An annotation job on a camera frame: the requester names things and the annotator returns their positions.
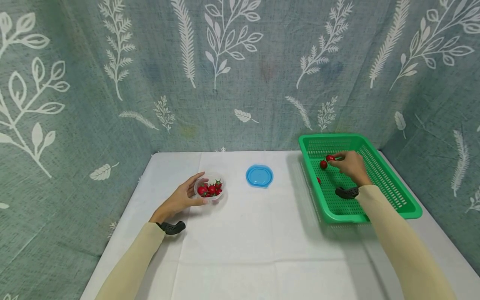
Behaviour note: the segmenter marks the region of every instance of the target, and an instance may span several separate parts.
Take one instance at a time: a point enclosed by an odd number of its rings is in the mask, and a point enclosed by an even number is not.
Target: plastic container with tomatoes
[[[193,188],[197,197],[202,197],[210,203],[216,203],[225,194],[226,185],[227,183],[222,175],[215,172],[206,172],[197,179]]]

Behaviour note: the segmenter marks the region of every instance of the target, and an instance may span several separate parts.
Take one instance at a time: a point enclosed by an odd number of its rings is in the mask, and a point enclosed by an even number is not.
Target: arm
[[[156,209],[127,252],[120,258],[108,275],[95,300],[133,300],[137,295],[150,260],[165,237],[165,232],[156,223],[181,212],[190,206],[207,203],[204,199],[191,199],[195,193],[193,187],[204,172],[190,177]]]
[[[357,200],[370,218],[378,240],[400,281],[406,300],[454,300],[445,275],[410,225],[391,206],[367,175],[363,158],[355,151],[334,155],[329,163],[349,176],[359,188]]]

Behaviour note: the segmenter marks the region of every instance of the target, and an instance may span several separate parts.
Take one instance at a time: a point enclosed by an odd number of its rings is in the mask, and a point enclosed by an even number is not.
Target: beige sleeve
[[[148,264],[165,237],[155,223],[146,223],[105,279],[96,300],[134,300]]]
[[[406,300],[454,300],[455,294],[427,247],[376,185],[359,188],[357,200],[372,222]]]

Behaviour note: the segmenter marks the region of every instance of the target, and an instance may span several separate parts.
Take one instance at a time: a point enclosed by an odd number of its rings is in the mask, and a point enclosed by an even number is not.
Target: green basket
[[[364,136],[350,133],[302,135],[299,143],[316,196],[314,204],[324,217],[325,223],[370,221],[357,200],[342,199],[335,194],[337,187],[344,189],[355,187],[352,180],[340,174],[335,167],[320,169],[320,161],[327,155],[347,150],[355,150],[363,156],[372,182],[380,188],[404,219],[416,219],[422,215],[422,209],[415,198]],[[318,184],[317,177],[320,178],[321,184]]]

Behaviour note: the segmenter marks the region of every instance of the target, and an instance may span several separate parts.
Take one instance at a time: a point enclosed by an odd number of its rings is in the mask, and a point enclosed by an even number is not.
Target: blue plastic lid
[[[247,170],[248,183],[257,188],[267,188],[273,180],[272,169],[263,165],[253,165]]]

